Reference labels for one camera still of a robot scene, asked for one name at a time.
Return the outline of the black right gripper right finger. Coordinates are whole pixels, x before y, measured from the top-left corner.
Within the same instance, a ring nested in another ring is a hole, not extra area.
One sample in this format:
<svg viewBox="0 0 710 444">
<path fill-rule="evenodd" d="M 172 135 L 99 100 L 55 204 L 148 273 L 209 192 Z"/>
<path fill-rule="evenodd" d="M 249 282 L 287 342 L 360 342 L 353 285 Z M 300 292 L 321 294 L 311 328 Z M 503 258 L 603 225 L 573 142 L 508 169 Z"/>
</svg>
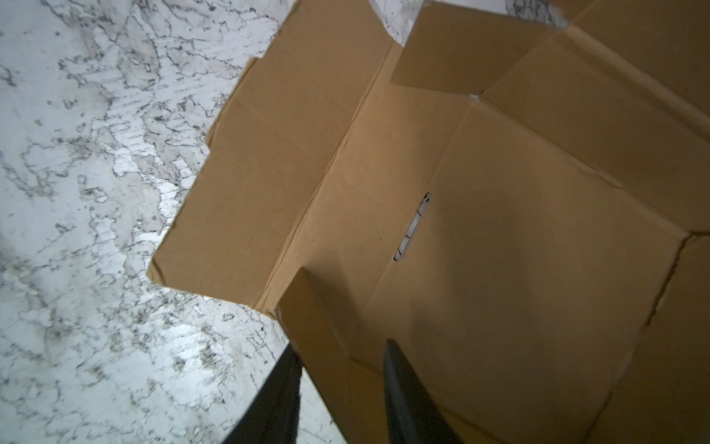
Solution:
<svg viewBox="0 0 710 444">
<path fill-rule="evenodd" d="M 462 443 L 395 340 L 386 341 L 383 370 L 390 443 Z"/>
</svg>

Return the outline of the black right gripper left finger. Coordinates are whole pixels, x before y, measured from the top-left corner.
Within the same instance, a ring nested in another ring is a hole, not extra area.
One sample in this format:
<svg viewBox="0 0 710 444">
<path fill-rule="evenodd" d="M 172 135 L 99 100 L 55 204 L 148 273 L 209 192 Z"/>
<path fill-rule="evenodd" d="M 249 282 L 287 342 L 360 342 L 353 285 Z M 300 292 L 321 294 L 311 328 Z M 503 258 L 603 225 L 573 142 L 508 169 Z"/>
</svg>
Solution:
<svg viewBox="0 0 710 444">
<path fill-rule="evenodd" d="M 299 430 L 302 369 L 299 355 L 288 345 L 223 443 L 294 444 Z"/>
</svg>

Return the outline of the brown cardboard box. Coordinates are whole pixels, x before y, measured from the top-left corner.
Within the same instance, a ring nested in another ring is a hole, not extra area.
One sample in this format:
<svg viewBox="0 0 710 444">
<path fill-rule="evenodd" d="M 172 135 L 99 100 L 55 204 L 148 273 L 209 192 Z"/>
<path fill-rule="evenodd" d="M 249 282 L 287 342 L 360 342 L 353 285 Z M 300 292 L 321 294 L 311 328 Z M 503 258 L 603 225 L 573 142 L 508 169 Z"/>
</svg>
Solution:
<svg viewBox="0 0 710 444">
<path fill-rule="evenodd" d="M 275 317 L 343 435 L 399 343 L 469 442 L 709 439 L 709 5 L 300 1 L 149 279 Z"/>
</svg>

